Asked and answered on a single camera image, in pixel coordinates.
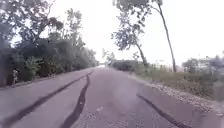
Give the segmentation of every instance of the tall tree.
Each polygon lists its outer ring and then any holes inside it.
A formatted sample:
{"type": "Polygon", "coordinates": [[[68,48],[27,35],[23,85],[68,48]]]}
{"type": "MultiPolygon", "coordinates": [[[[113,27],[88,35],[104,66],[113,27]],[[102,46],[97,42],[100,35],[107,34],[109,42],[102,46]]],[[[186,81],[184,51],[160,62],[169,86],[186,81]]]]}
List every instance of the tall tree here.
{"type": "Polygon", "coordinates": [[[68,10],[64,26],[49,17],[54,0],[49,1],[0,1],[0,86],[13,69],[19,81],[27,81],[98,64],[79,32],[81,13],[68,10]],[[49,35],[43,37],[47,30],[49,35]]]}
{"type": "Polygon", "coordinates": [[[199,66],[199,60],[191,58],[184,62],[182,65],[187,69],[189,73],[195,73],[199,66]]]}
{"type": "Polygon", "coordinates": [[[114,0],[113,4],[116,5],[118,9],[121,10],[121,12],[128,12],[129,16],[131,15],[136,15],[138,18],[138,24],[141,27],[144,27],[145,24],[145,18],[151,14],[151,10],[154,9],[156,10],[159,15],[162,18],[163,25],[166,31],[166,37],[167,41],[169,44],[171,56],[172,56],[172,62],[173,62],[173,71],[176,72],[176,62],[175,62],[175,57],[169,37],[169,32],[168,32],[168,27],[166,25],[165,17],[162,11],[161,6],[163,5],[162,0],[114,0]]]}
{"type": "Polygon", "coordinates": [[[115,55],[113,52],[109,52],[109,51],[106,51],[105,49],[103,49],[102,50],[102,58],[106,58],[105,64],[109,64],[115,60],[115,55]]]}
{"type": "Polygon", "coordinates": [[[133,54],[132,58],[133,58],[134,60],[138,60],[138,58],[139,58],[138,52],[135,52],[135,53],[133,54]]]}
{"type": "Polygon", "coordinates": [[[148,67],[147,60],[139,44],[138,36],[144,31],[138,23],[131,23],[128,12],[124,11],[120,13],[118,17],[120,20],[120,27],[118,32],[112,34],[112,38],[115,39],[115,44],[119,47],[119,50],[128,50],[131,46],[136,46],[140,52],[142,62],[145,67],[148,67]]]}

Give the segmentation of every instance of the asphalt road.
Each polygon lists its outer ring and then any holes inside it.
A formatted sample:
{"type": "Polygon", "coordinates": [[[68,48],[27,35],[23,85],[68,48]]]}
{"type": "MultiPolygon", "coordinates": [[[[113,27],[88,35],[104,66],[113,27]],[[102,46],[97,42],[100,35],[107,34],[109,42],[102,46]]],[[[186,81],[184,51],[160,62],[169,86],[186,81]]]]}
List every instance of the asphalt road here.
{"type": "Polygon", "coordinates": [[[220,128],[220,122],[107,68],[0,90],[2,128],[220,128]]]}

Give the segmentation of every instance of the overcast sky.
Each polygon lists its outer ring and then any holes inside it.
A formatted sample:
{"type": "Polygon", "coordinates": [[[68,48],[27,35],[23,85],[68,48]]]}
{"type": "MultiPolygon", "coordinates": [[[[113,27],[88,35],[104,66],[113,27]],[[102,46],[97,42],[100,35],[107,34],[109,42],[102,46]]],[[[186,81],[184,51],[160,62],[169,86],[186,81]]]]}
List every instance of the overcast sky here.
{"type": "MultiPolygon", "coordinates": [[[[177,64],[190,57],[221,54],[224,50],[223,0],[164,0],[166,18],[177,64]]],[[[57,0],[52,15],[59,16],[67,9],[80,10],[83,15],[82,35],[87,47],[97,52],[102,60],[102,48],[113,51],[116,58],[131,58],[137,49],[119,52],[111,40],[117,30],[119,11],[112,0],[57,0]]],[[[153,11],[146,20],[141,37],[143,51],[149,62],[164,60],[171,64],[171,55],[161,17],[153,11]]]]}

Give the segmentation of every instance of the vegetation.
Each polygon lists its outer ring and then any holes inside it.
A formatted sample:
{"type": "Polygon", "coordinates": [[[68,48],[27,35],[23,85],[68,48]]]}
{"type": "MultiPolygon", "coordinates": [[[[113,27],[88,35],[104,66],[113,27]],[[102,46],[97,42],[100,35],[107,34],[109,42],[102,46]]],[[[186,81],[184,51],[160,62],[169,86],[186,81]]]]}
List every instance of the vegetation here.
{"type": "Polygon", "coordinates": [[[218,70],[224,66],[222,62],[223,59],[219,57],[192,58],[183,63],[183,70],[176,73],[163,65],[148,64],[149,67],[145,68],[142,62],[134,60],[114,61],[110,66],[122,71],[131,71],[150,82],[213,99],[213,85],[219,79],[218,70]]]}
{"type": "Polygon", "coordinates": [[[110,64],[112,61],[115,60],[115,55],[113,52],[109,52],[109,51],[106,51],[105,49],[103,49],[102,58],[106,58],[105,64],[110,64]]]}
{"type": "Polygon", "coordinates": [[[2,0],[0,5],[0,86],[11,84],[13,70],[18,81],[29,81],[98,64],[79,32],[80,12],[68,10],[62,23],[49,17],[53,3],[45,0],[2,0]]]}
{"type": "Polygon", "coordinates": [[[145,67],[148,67],[146,58],[141,50],[141,45],[138,41],[140,34],[144,33],[143,28],[145,27],[145,20],[148,15],[152,13],[152,10],[156,10],[162,18],[163,25],[166,31],[167,41],[169,44],[173,71],[176,72],[176,62],[173,53],[173,48],[170,41],[168,27],[166,25],[165,17],[162,11],[162,0],[114,0],[114,5],[120,10],[120,27],[118,32],[113,33],[113,38],[116,39],[115,44],[119,47],[119,50],[129,49],[131,46],[136,46],[140,52],[142,62],[145,67]]]}

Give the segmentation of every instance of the tree branch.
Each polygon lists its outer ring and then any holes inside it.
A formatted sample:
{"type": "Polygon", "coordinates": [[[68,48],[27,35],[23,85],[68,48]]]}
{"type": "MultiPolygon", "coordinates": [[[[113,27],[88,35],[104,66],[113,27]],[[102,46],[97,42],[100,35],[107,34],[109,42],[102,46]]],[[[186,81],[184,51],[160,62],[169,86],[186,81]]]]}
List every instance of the tree branch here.
{"type": "Polygon", "coordinates": [[[170,36],[169,36],[168,28],[166,26],[166,21],[165,21],[164,15],[163,15],[163,11],[162,11],[161,5],[158,4],[158,7],[159,7],[159,10],[160,10],[160,15],[162,17],[163,25],[164,25],[164,28],[165,28],[165,31],[166,31],[167,41],[168,41],[168,44],[169,44],[169,47],[170,47],[170,52],[171,52],[172,61],[173,61],[173,71],[176,72],[177,71],[177,69],[176,69],[176,62],[175,62],[175,57],[174,57],[174,53],[173,53],[173,48],[172,48],[172,45],[171,45],[171,42],[170,42],[170,36]]]}
{"type": "Polygon", "coordinates": [[[50,14],[51,12],[51,7],[53,6],[53,4],[55,3],[56,0],[53,0],[52,3],[49,5],[49,10],[48,10],[48,13],[47,13],[47,17],[48,15],[50,14]]]}
{"type": "Polygon", "coordinates": [[[152,5],[149,5],[149,8],[152,8],[152,9],[156,10],[159,14],[161,14],[161,12],[159,11],[159,9],[153,7],[152,5]]]}

